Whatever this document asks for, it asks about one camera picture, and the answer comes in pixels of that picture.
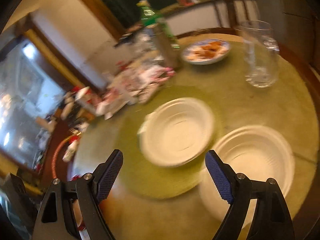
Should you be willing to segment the hula hoop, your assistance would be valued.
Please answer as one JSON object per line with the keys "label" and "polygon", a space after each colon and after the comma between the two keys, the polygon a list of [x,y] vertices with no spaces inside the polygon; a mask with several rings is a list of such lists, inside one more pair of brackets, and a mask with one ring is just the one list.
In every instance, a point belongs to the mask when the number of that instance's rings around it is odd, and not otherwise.
{"label": "hula hoop", "polygon": [[59,176],[57,175],[57,171],[56,171],[56,168],[57,168],[57,160],[58,160],[58,157],[59,157],[59,154],[62,150],[62,148],[65,146],[65,144],[68,144],[70,145],[71,142],[73,140],[78,140],[80,142],[80,133],[78,134],[74,134],[74,135],[70,135],[68,137],[66,137],[65,139],[63,139],[59,145],[57,146],[54,154],[53,154],[53,158],[52,158],[52,176],[53,176],[53,179],[58,179]]}

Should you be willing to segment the small white plastic bowl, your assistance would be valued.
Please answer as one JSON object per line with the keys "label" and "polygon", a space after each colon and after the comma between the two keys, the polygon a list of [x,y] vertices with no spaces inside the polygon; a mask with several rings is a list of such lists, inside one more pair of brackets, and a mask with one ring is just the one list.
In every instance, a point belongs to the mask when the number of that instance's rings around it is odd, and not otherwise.
{"label": "small white plastic bowl", "polygon": [[[218,140],[213,150],[236,173],[257,181],[273,178],[284,197],[290,191],[295,161],[291,146],[276,130],[259,125],[243,126]],[[206,209],[215,219],[222,221],[229,204],[221,198],[205,163],[200,173],[199,188]]]}

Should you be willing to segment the white yogurt drink bottle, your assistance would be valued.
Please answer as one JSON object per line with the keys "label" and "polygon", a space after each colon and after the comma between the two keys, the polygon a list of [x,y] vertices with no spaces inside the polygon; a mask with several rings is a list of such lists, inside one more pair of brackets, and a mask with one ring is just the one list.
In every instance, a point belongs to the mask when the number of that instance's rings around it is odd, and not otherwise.
{"label": "white yogurt drink bottle", "polygon": [[73,159],[75,153],[78,150],[78,146],[79,146],[79,141],[78,140],[73,140],[71,142],[71,144],[67,147],[67,150],[65,151],[65,154],[64,154],[64,156],[62,158],[62,160],[65,163],[68,163]]}

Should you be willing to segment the green round placemat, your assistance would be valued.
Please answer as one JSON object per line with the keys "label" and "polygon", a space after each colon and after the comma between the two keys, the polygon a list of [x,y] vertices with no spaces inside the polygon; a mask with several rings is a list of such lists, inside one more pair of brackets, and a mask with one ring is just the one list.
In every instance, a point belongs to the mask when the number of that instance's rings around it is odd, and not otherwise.
{"label": "green round placemat", "polygon": [[165,88],[124,112],[114,145],[124,156],[120,181],[147,198],[183,194],[200,182],[205,153],[222,135],[220,112],[208,93],[193,86]]}

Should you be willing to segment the white ribbed plastic bowl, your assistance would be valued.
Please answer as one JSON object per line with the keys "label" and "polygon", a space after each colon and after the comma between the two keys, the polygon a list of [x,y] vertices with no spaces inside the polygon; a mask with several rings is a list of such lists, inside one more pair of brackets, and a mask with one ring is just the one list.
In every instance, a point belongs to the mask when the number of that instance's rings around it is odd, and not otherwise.
{"label": "white ribbed plastic bowl", "polygon": [[202,100],[190,97],[166,102],[146,115],[138,130],[144,157],[160,167],[182,166],[210,146],[215,116]]}

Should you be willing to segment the glass mug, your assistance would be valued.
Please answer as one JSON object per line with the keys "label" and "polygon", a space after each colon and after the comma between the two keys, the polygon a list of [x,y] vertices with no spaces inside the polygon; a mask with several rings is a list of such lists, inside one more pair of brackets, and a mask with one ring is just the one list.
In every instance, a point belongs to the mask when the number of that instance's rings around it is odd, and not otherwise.
{"label": "glass mug", "polygon": [[264,21],[241,22],[239,33],[244,46],[247,65],[246,81],[257,88],[272,86],[278,78],[279,46],[271,25]]}

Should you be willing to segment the blue plate with food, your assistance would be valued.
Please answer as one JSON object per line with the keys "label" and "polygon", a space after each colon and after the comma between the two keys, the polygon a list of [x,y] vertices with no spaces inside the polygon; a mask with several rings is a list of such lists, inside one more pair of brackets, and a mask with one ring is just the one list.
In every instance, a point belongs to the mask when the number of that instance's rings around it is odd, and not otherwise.
{"label": "blue plate with food", "polygon": [[229,42],[209,38],[187,46],[182,51],[182,59],[193,65],[206,66],[222,61],[230,51]]}

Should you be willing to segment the steel thermos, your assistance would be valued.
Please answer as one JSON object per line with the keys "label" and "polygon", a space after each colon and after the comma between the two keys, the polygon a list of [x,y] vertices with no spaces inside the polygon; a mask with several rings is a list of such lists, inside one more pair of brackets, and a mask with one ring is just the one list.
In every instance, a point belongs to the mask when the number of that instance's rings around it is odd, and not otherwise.
{"label": "steel thermos", "polygon": [[171,46],[171,42],[158,23],[155,23],[153,28],[153,39],[157,49],[164,57],[164,62],[168,67],[179,69],[181,67],[178,52]]}

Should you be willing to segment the green soda bottle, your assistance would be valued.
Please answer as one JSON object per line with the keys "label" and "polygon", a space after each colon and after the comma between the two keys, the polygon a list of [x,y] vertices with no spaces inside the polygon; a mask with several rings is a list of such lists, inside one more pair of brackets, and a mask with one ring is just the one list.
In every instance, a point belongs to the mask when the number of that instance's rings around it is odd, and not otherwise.
{"label": "green soda bottle", "polygon": [[170,30],[164,16],[154,10],[150,3],[147,0],[140,0],[137,3],[137,7],[140,10],[140,21],[144,27],[150,26],[152,24],[159,24],[162,30],[166,33],[167,37],[170,40],[171,46],[173,49],[180,49],[180,45],[177,42],[175,35]]}

